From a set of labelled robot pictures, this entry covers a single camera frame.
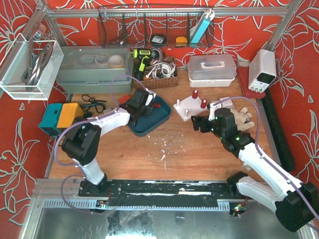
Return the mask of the red spring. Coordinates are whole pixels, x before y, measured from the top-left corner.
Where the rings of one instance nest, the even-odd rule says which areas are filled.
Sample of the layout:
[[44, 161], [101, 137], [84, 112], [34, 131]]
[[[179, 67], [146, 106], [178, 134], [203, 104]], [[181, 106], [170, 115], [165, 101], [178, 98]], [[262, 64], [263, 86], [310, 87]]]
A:
[[193, 90], [192, 92], [192, 98], [197, 99], [198, 98], [198, 90]]
[[205, 109], [206, 107], [207, 107], [207, 100], [204, 99], [204, 100], [201, 101], [200, 108], [201, 108], [201, 109]]
[[160, 108], [160, 103], [152, 103], [152, 107], [158, 109]]

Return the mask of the teal plastic tray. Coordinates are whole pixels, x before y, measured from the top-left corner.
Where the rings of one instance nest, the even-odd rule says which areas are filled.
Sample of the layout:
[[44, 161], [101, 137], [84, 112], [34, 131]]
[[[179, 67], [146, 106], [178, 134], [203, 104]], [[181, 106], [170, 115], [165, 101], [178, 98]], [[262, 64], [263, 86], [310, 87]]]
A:
[[143, 137], [165, 123], [171, 114], [171, 108], [166, 101], [156, 96], [154, 103], [160, 104], [159, 108], [154, 108], [148, 118], [140, 117], [137, 122], [128, 124], [128, 128], [138, 137]]

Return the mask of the red cube box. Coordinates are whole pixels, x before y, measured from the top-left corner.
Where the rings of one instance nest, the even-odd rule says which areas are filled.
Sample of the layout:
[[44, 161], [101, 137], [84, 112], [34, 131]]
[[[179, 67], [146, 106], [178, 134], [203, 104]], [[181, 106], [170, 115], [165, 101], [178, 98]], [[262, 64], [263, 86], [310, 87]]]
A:
[[127, 102], [130, 98], [131, 98], [130, 95], [124, 95], [124, 96], [120, 97], [120, 98], [118, 99], [118, 101], [119, 101], [120, 104], [124, 104], [124, 103]]

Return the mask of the woven brown basket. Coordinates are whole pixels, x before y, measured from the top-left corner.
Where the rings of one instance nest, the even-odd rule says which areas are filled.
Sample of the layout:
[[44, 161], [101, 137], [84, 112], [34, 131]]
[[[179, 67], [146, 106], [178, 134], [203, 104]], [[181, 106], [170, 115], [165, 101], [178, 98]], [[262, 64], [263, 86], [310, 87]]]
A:
[[178, 86], [175, 58], [166, 57], [161, 62], [153, 60], [145, 69], [142, 84], [150, 90]]

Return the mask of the white cube charger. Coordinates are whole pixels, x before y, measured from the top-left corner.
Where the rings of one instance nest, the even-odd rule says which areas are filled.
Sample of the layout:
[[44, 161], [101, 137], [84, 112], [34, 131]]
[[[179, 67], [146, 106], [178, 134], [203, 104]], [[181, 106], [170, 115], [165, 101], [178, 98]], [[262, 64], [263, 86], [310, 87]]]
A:
[[219, 100], [222, 101], [221, 105], [223, 108], [231, 109], [234, 107], [232, 100], [229, 100], [228, 97], [220, 98]]

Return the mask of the beige work glove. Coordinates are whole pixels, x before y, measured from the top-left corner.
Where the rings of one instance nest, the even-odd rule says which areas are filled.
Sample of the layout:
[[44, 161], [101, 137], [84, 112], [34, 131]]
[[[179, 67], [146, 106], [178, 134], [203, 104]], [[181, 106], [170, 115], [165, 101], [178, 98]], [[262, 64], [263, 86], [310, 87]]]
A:
[[247, 107], [243, 107], [240, 111], [231, 108], [230, 111], [234, 114], [235, 123], [238, 130], [246, 131], [255, 126], [255, 123], [251, 121], [253, 115], [251, 112], [248, 112]]

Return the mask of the white clear lidded toolbox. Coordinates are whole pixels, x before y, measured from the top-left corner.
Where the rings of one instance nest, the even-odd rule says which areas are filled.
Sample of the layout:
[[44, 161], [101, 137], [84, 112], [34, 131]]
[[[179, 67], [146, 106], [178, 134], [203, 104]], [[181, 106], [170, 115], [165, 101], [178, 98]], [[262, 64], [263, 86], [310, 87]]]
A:
[[187, 70], [192, 88], [229, 87], [237, 76], [237, 66], [230, 54], [191, 56]]

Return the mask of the red mat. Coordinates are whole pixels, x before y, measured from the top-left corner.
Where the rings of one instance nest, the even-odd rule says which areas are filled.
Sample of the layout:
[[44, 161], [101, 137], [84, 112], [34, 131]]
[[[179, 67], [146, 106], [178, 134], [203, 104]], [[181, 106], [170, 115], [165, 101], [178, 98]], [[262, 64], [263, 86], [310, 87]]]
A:
[[248, 89], [249, 83], [249, 67], [237, 67], [237, 78], [241, 87], [243, 96], [251, 99], [262, 99], [265, 97], [265, 92], [256, 93]]

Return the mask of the grey plastic storage box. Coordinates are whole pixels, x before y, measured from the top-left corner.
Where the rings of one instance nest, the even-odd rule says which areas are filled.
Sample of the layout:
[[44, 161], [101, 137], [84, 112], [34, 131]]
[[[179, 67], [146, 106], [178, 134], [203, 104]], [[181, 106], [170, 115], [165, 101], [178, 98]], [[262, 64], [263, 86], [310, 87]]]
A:
[[134, 59], [129, 48], [62, 47], [56, 83], [69, 94], [129, 93]]

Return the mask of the white bench power supply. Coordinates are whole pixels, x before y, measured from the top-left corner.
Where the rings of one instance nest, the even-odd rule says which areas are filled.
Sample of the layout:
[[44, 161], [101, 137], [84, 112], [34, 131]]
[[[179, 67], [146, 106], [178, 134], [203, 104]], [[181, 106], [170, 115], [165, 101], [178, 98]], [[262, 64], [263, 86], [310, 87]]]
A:
[[263, 93], [276, 78], [275, 53], [260, 49], [249, 65], [248, 89]]

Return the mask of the yellow tape measure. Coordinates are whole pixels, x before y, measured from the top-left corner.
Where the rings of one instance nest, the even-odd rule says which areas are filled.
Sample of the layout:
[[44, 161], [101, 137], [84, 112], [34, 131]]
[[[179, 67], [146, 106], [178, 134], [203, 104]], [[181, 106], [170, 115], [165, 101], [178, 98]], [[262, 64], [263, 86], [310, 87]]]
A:
[[185, 47], [188, 44], [188, 40], [184, 36], [179, 36], [175, 39], [176, 47]]

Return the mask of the teal power supply box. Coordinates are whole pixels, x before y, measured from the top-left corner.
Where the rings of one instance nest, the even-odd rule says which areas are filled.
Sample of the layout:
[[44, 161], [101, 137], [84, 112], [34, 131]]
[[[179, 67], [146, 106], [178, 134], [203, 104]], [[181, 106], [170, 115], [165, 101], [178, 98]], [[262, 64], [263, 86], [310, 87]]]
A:
[[60, 130], [57, 128], [57, 125], [62, 107], [62, 103], [49, 104], [46, 107], [46, 110], [38, 127], [49, 136], [58, 136], [59, 134], [61, 134]]

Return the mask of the blue white book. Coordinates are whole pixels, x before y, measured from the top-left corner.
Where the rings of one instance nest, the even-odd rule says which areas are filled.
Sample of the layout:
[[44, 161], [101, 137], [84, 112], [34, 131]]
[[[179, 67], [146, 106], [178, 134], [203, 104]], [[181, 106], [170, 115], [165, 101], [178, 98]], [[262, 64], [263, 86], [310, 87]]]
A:
[[199, 22], [190, 30], [189, 45], [191, 47], [197, 45], [214, 18], [215, 11], [212, 8], [204, 10]]

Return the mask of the white four-peg base plate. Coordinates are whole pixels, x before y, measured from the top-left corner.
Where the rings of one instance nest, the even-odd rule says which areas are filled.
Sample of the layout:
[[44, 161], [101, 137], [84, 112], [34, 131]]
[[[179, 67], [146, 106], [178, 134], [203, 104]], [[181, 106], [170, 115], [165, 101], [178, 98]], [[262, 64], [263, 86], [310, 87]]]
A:
[[183, 121], [188, 121], [192, 116], [196, 116], [207, 110], [207, 108], [200, 108], [201, 101], [202, 99], [200, 97], [193, 99], [192, 96], [189, 96], [183, 100], [177, 100], [173, 108]]

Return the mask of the green yellow cordless drill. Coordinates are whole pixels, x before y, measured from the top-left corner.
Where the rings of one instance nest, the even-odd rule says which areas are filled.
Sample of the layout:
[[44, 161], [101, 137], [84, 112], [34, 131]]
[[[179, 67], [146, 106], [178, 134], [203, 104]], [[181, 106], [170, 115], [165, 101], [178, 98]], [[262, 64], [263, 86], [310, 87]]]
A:
[[135, 68], [135, 78], [142, 81], [144, 78], [145, 69], [150, 66], [153, 59], [159, 58], [160, 53], [156, 49], [135, 48], [133, 57], [138, 60]]

